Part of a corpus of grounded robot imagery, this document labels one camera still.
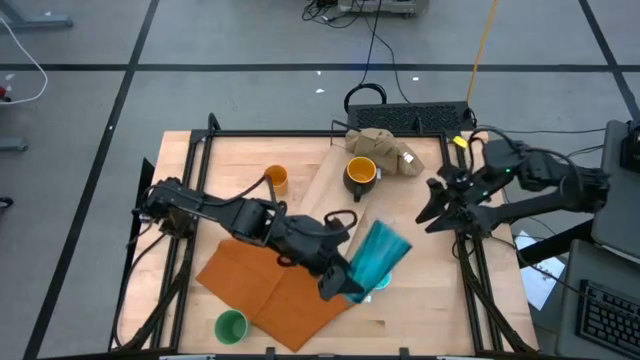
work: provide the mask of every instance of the gray floor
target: gray floor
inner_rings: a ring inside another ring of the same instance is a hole
[[[18,33],[46,64],[127,64],[150,0],[25,0],[33,14],[65,13],[72,29]],[[590,0],[596,19],[620,64],[640,64],[634,0]],[[300,20],[304,2],[160,0],[142,64],[336,64],[364,63],[370,41],[366,24],[337,30]],[[491,1],[432,0],[421,18],[381,17],[379,35],[399,63],[471,64]],[[372,62],[390,63],[374,46]],[[2,64],[28,63],[0,32]],[[606,65],[577,1],[503,0],[485,49],[485,64]],[[75,255],[60,293],[40,356],[104,351],[124,263],[140,165],[155,161],[162,133],[204,127],[213,111],[225,129],[326,129],[345,119],[344,94],[358,83],[356,71],[136,72],[102,168]],[[49,71],[43,97],[0,108],[0,135],[22,136],[23,154],[0,153],[0,195],[16,205],[0,217],[0,349],[3,359],[22,358],[51,275],[78,207],[123,72]],[[625,73],[635,94],[640,74]],[[467,72],[401,71],[412,101],[463,100]],[[402,102],[391,71],[370,72],[389,102]],[[32,96],[42,77],[35,71],[0,71],[11,96]],[[361,93],[354,103],[375,103]],[[603,127],[630,113],[611,73],[482,72],[473,96],[481,124],[508,129],[580,130]],[[602,143],[602,134],[518,136],[563,153]],[[597,166],[599,153],[575,158]],[[512,201],[529,196],[517,186]],[[585,217],[540,216],[562,231]],[[547,236],[541,225],[524,229]],[[552,348],[551,332],[539,338]]]

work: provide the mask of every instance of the orange cup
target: orange cup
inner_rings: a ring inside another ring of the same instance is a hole
[[[287,195],[289,188],[289,177],[287,170],[280,165],[271,165],[264,171],[264,176],[271,178],[273,189],[278,196]]]

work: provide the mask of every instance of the teal cup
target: teal cup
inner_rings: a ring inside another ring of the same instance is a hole
[[[382,290],[391,283],[391,269],[411,250],[407,239],[391,227],[376,220],[350,262],[349,275],[364,292],[345,294],[356,304],[362,303],[372,290]]]

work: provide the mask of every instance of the crumpled paper bag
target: crumpled paper bag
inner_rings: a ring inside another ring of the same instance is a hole
[[[345,138],[347,151],[373,160],[385,174],[416,176],[424,169],[415,152],[407,144],[396,141],[388,130],[349,130]]]

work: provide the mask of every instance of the black mug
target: black mug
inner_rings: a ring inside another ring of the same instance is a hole
[[[373,189],[377,174],[376,164],[369,158],[355,157],[349,161],[342,180],[347,190],[353,194],[353,201],[360,202],[362,195]]]

